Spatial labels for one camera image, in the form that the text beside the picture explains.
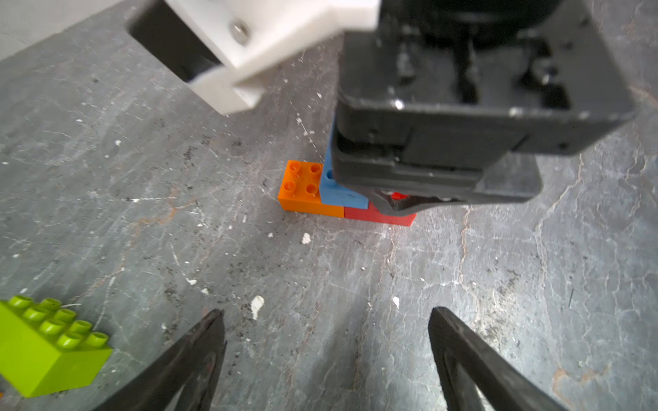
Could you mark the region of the blue lego brick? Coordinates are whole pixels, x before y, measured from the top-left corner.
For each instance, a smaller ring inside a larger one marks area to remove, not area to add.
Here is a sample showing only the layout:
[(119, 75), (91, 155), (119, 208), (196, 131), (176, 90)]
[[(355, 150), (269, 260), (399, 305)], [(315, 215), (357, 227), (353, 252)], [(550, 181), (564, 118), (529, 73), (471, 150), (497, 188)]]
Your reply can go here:
[(359, 193), (337, 183), (332, 171), (332, 137), (334, 124), (328, 134), (327, 150), (324, 157), (323, 171), (320, 178), (320, 199), (323, 204), (336, 207), (349, 207), (360, 210), (368, 209), (368, 199)]

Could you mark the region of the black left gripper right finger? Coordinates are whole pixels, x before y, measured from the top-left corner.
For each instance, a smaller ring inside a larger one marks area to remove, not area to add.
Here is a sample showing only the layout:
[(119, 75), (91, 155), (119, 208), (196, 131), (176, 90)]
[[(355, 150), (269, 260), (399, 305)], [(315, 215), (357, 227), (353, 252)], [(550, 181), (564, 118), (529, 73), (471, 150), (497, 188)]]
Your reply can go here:
[(428, 335), (449, 410), (562, 410), (445, 307), (434, 308)]

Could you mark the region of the red small lego brick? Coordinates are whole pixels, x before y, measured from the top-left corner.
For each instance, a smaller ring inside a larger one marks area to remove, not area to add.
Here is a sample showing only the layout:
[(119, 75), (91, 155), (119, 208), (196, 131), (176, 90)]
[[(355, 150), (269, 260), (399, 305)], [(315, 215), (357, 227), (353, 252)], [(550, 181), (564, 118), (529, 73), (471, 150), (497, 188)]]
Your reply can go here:
[(372, 204), (368, 204), (367, 209), (359, 209), (354, 207), (344, 208), (344, 217), (346, 219), (377, 223), (377, 224), (390, 224), (410, 227), (413, 225), (416, 214), (410, 214), (403, 217), (389, 216), (379, 212)]

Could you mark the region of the orange small lego brick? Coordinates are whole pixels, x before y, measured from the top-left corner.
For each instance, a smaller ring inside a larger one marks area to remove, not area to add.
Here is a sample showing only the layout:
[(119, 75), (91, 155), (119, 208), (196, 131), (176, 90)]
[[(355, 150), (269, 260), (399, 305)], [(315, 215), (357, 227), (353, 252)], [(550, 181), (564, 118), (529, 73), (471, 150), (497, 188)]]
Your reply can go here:
[(289, 160), (279, 189), (278, 201), (287, 212), (302, 212), (328, 217), (344, 217), (344, 207), (324, 204), (320, 198), (323, 166)]

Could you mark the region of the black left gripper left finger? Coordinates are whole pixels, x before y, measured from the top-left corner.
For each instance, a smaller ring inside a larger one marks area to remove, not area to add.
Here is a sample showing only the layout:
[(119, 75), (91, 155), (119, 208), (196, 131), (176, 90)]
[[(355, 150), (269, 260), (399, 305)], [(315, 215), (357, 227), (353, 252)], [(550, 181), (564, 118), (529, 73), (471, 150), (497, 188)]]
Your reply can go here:
[(210, 311), (97, 410), (209, 410), (226, 355), (224, 312)]

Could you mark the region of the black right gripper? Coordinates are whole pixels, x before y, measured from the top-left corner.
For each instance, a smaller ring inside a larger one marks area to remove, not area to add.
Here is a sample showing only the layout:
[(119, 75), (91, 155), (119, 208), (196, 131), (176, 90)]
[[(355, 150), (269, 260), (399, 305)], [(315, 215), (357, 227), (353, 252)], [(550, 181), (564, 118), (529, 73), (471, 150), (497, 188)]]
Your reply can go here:
[(634, 113), (581, 1), (385, 1), (344, 35), (333, 177), (389, 216), (523, 203), (538, 156), (579, 154)]

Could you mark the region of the red long lego brick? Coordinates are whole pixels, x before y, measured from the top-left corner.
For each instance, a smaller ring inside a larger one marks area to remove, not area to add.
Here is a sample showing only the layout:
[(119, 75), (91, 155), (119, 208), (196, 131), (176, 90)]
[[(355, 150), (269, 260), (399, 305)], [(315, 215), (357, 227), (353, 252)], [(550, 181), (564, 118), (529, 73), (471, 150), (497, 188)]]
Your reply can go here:
[(392, 193), (392, 194), (391, 194), (391, 198), (392, 198), (393, 200), (404, 200), (404, 199), (407, 199), (407, 198), (408, 198), (408, 195), (403, 195), (403, 194), (401, 194), (401, 193), (397, 193), (397, 192), (395, 192), (395, 193)]

